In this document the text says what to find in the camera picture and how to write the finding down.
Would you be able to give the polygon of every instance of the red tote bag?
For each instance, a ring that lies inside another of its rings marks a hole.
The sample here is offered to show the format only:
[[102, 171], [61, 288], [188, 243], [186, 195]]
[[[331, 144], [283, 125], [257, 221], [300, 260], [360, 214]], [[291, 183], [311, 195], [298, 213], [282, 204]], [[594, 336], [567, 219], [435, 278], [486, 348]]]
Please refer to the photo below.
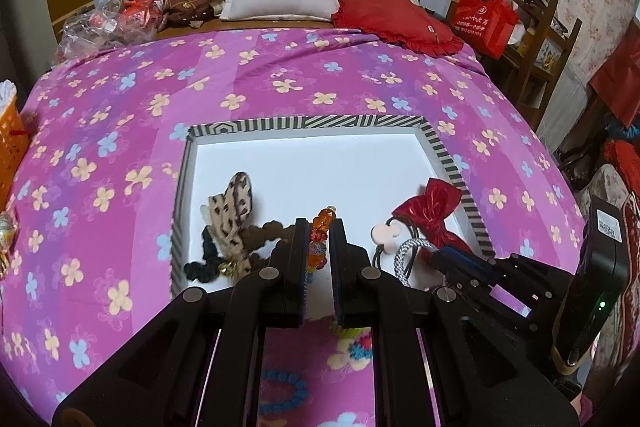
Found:
[[500, 58], [517, 23], [503, 0], [460, 0], [451, 25], [475, 51]]

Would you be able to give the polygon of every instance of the barcode label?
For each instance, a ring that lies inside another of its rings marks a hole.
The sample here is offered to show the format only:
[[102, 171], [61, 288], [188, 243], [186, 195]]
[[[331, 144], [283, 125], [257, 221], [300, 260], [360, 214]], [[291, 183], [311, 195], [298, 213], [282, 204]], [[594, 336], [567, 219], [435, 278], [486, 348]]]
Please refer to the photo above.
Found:
[[598, 209], [596, 215], [598, 217], [598, 230], [604, 235], [608, 235], [610, 238], [622, 243], [622, 234], [620, 233], [620, 223], [618, 220], [600, 209]]

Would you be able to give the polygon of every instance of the bedsheet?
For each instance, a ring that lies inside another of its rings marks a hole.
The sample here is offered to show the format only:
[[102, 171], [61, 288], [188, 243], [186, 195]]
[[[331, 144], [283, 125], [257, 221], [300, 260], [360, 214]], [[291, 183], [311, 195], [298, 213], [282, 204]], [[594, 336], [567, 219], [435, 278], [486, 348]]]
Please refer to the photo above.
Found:
[[[270, 28], [115, 50], [45, 74], [22, 114], [34, 136], [9, 201], [20, 231], [1, 284], [0, 357], [25, 399], [50, 420], [67, 393], [167, 304], [172, 208], [190, 124], [358, 113], [428, 118], [497, 255], [575, 270], [580, 210], [467, 45], [435, 59], [355, 30]], [[265, 368], [299, 375], [310, 396], [260, 424], [373, 426], [370, 357], [366, 331], [337, 330], [331, 319], [270, 331]], [[263, 397], [287, 392], [266, 383]]]

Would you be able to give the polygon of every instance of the gray braided cord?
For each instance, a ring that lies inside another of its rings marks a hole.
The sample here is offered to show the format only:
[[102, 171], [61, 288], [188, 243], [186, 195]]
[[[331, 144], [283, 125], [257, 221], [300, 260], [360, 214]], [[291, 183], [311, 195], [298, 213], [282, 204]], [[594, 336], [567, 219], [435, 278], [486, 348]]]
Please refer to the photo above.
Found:
[[400, 280], [402, 284], [405, 286], [409, 286], [409, 281], [407, 280], [406, 275], [404, 274], [404, 258], [406, 257], [407, 252], [411, 250], [413, 247], [424, 247], [430, 252], [435, 252], [438, 247], [436, 247], [430, 241], [426, 239], [407, 239], [398, 251], [396, 252], [396, 256], [394, 257], [394, 271], [396, 272], [396, 277]]

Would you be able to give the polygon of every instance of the silver bolt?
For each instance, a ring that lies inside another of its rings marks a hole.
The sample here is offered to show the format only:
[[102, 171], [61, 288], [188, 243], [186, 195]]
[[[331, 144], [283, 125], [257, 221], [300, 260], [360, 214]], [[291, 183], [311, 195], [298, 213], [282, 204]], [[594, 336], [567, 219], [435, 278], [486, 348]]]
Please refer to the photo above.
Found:
[[375, 266], [366, 266], [361, 270], [360, 273], [365, 279], [368, 279], [370, 281], [374, 281], [375, 279], [378, 279], [380, 277], [380, 270]]
[[267, 266], [260, 270], [260, 277], [262, 279], [265, 279], [266, 281], [273, 280], [278, 275], [280, 275], [280, 272], [278, 271], [277, 268], [274, 268], [273, 266]]
[[436, 291], [436, 295], [440, 300], [445, 302], [456, 300], [456, 291], [453, 288], [449, 288], [448, 286], [438, 288], [438, 291]]
[[182, 298], [187, 302], [198, 302], [200, 299], [202, 299], [203, 295], [204, 295], [204, 290], [202, 288], [192, 286], [190, 288], [187, 288], [182, 293]]

